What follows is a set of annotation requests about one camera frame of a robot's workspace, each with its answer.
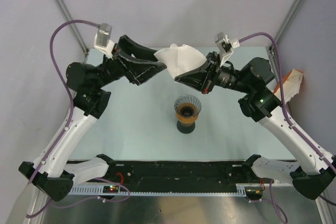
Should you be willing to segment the white paper coffee filter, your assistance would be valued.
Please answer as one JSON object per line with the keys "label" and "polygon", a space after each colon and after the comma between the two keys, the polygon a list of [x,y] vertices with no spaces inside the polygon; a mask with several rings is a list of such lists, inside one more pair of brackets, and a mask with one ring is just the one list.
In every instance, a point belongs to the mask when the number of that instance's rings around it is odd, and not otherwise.
{"label": "white paper coffee filter", "polygon": [[182,46],[171,44],[155,52],[154,56],[167,66],[168,73],[173,80],[181,74],[202,66],[207,60],[199,50],[185,44]]}

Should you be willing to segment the smoked glass dripper cone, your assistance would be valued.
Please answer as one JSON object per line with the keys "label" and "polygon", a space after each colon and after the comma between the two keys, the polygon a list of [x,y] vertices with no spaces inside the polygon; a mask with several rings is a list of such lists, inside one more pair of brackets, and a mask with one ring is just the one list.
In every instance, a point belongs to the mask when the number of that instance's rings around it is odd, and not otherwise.
{"label": "smoked glass dripper cone", "polygon": [[194,95],[186,94],[175,100],[174,108],[178,116],[189,119],[199,115],[202,104]]}

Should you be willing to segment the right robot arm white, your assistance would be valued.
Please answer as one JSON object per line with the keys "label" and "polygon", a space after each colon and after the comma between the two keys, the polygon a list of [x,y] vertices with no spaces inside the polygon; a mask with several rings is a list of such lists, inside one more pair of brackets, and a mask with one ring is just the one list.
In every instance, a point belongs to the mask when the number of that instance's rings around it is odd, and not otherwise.
{"label": "right robot arm white", "polygon": [[245,162],[243,178],[250,183],[259,178],[270,178],[292,184],[300,194],[315,200],[335,178],[335,156],[283,114],[285,106],[267,88],[274,77],[267,59],[253,58],[241,70],[236,70],[232,64],[220,66],[218,54],[210,52],[204,64],[179,74],[174,80],[203,94],[210,93],[215,86],[244,93],[238,101],[243,115],[271,132],[295,161],[252,155]]}

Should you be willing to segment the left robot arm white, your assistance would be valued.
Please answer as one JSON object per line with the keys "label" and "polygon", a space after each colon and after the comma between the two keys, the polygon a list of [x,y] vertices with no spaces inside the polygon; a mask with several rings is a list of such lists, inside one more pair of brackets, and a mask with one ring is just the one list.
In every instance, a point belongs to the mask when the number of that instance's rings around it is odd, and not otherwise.
{"label": "left robot arm white", "polygon": [[76,95],[71,98],[68,117],[40,156],[33,162],[22,162],[20,173],[55,202],[63,200],[73,186],[89,180],[112,181],[116,163],[107,155],[77,164],[68,164],[69,156],[108,106],[111,92],[103,87],[123,77],[139,86],[166,69],[155,53],[123,35],[116,44],[109,43],[101,64],[71,63],[66,70],[66,87]]}

